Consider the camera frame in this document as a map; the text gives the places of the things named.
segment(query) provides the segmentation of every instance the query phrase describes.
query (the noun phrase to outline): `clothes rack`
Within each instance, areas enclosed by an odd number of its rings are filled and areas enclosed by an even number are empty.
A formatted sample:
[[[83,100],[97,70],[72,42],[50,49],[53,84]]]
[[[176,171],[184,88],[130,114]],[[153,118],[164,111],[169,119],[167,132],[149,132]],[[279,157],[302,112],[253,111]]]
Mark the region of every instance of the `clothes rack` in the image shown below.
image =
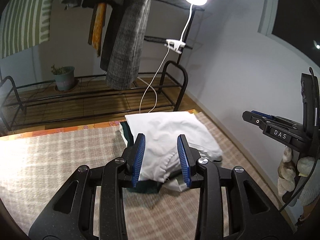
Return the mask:
[[[185,10],[189,10],[190,8],[190,4],[188,4],[185,0],[157,0],[159,2],[163,2],[166,4],[169,4],[171,6],[175,6],[181,9],[185,9]],[[194,6],[194,10],[192,13],[192,17],[190,20],[190,23],[188,25],[185,37],[183,39],[184,42],[187,41],[188,35],[189,35],[189,31],[192,25],[192,21],[195,15],[196,11],[204,11],[204,9],[200,6]],[[144,37],[145,41],[148,42],[155,42],[155,43],[161,43],[164,44],[166,38],[160,38],[160,37],[152,37],[152,36],[145,36]],[[193,49],[191,46],[186,45],[185,49]],[[179,55],[177,62],[174,61],[167,61],[164,64],[164,68],[163,71],[158,73],[159,75],[161,75],[161,79],[160,79],[160,83],[159,85],[154,85],[153,88],[157,89],[157,93],[158,94],[163,94],[167,100],[169,101],[168,104],[166,105],[161,105],[161,106],[156,106],[156,108],[160,108],[160,107],[169,107],[169,106],[173,106],[174,109],[173,111],[178,111],[180,103],[182,101],[182,98],[184,96],[184,93],[186,91],[187,85],[188,85],[188,74],[185,70],[185,68],[183,66],[181,66],[180,63],[180,59],[181,59],[181,55]],[[173,76],[171,76],[168,72],[167,72],[167,68],[169,65],[173,65],[175,68],[178,68],[182,74],[183,74],[183,83],[181,84],[180,82],[178,82]],[[143,72],[143,73],[139,73],[139,75],[144,75],[144,74],[149,74],[149,75],[154,75],[156,74],[155,72]],[[97,77],[103,77],[105,75],[90,75],[90,76],[80,76],[80,77],[75,77],[76,79],[82,79],[82,78],[97,78]],[[169,78],[172,81],[172,84],[164,84],[164,79],[165,78]],[[72,120],[78,120],[78,119],[84,119],[84,118],[94,118],[94,117],[100,117],[100,116],[108,116],[108,115],[112,115],[112,114],[120,114],[120,113],[127,113],[127,112],[135,112],[135,111],[139,111],[139,109],[131,109],[131,110],[123,110],[123,111],[114,111],[114,112],[108,112],[108,113],[102,113],[102,114],[92,114],[92,115],[84,115],[84,116],[74,116],[74,117],[70,117],[70,118],[61,118],[61,119],[54,119],[54,120],[48,120],[48,121],[39,121],[39,122],[30,122],[30,123],[17,123],[15,121],[19,111],[22,111],[24,114],[26,114],[28,107],[30,106],[40,106],[40,105],[45,105],[45,104],[52,104],[52,103],[57,103],[57,102],[66,102],[69,100],[76,100],[76,99],[87,99],[87,98],[105,98],[108,96],[114,96],[114,95],[127,95],[127,94],[143,94],[145,89],[147,88],[147,86],[138,86],[136,82],[133,82],[133,87],[127,90],[96,90],[96,91],[87,91],[87,92],[80,92],[80,93],[63,93],[63,94],[57,94],[57,95],[53,95],[53,96],[48,96],[48,97],[43,97],[43,98],[35,98],[35,99],[30,99],[30,100],[26,100],[26,101],[22,101],[20,99],[19,96],[19,90],[21,89],[27,89],[30,88],[32,86],[38,86],[38,85],[43,85],[43,84],[50,84],[53,83],[54,80],[49,80],[49,81],[43,81],[43,82],[37,82],[37,83],[33,83],[33,84],[28,84],[28,85],[23,85],[23,86],[19,86],[17,87],[15,85],[15,82],[13,80],[13,78],[11,76],[6,76],[4,77],[1,82],[0,82],[0,88],[6,83],[6,82],[10,82],[12,85],[11,90],[8,92],[8,94],[6,95],[6,97],[4,98],[4,100],[2,101],[1,105],[0,105],[0,118],[2,119],[3,124],[5,125],[6,129],[8,131],[12,131],[15,130],[17,128],[23,128],[23,127],[28,127],[28,126],[32,126],[32,125],[41,125],[41,124],[48,124],[48,123],[53,123],[53,122],[61,122],[61,121],[72,121]],[[178,95],[178,98],[176,100],[176,102],[174,102],[169,95],[163,91],[163,88],[173,88],[173,87],[179,87],[180,88],[180,93]],[[16,98],[16,102],[13,103],[6,103],[7,99],[9,98],[9,96],[11,95],[11,93],[14,92],[15,98]],[[6,117],[4,116],[2,109],[5,107],[14,107],[17,106],[16,108],[16,112],[13,115],[12,120],[7,120]]]

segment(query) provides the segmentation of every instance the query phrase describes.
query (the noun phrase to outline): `green striped cloth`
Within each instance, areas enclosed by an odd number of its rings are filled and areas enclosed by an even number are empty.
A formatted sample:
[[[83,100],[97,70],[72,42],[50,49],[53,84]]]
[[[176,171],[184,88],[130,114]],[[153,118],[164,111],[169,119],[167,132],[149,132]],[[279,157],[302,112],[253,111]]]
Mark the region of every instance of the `green striped cloth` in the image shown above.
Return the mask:
[[[49,40],[52,1],[9,1],[0,22],[1,58]]]

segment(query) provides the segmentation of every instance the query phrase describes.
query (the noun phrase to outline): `flower pot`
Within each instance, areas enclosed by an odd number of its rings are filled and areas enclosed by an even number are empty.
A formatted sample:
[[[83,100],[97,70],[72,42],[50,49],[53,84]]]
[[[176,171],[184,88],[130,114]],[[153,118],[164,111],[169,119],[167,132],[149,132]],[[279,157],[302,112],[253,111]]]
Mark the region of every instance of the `flower pot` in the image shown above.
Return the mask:
[[[54,75],[54,79],[57,84],[57,88],[59,91],[67,91],[73,88],[75,84],[75,67],[67,66],[67,73],[61,75]]]

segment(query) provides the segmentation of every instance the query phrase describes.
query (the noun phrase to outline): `green plant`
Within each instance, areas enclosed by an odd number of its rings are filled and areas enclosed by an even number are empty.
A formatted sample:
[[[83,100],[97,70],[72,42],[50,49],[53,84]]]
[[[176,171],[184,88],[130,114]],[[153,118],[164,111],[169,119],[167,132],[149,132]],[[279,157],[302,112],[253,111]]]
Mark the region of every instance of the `green plant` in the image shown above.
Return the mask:
[[[67,67],[58,67],[56,68],[54,64],[51,66],[51,73],[53,75],[62,75],[69,72],[69,68]]]

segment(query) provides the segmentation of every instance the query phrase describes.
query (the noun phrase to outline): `silver bolt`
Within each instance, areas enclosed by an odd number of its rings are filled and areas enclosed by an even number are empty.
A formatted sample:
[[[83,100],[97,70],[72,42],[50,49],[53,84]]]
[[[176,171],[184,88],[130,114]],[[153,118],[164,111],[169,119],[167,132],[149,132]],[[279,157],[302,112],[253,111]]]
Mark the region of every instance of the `silver bolt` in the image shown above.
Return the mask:
[[[87,165],[81,165],[81,166],[78,168],[78,171],[79,171],[79,172],[85,172],[87,169],[88,169],[88,166],[87,166]]]
[[[115,159],[115,163],[116,163],[116,164],[124,163],[124,158],[121,158],[121,157],[116,158],[116,159]]]
[[[206,158],[200,158],[200,159],[198,159],[198,162],[199,162],[200,164],[207,164],[207,163],[208,163],[208,159],[206,159]]]
[[[240,167],[240,166],[236,166],[236,167],[235,167],[235,171],[236,171],[237,173],[242,173],[242,172],[244,172],[244,168],[242,168],[242,167]]]

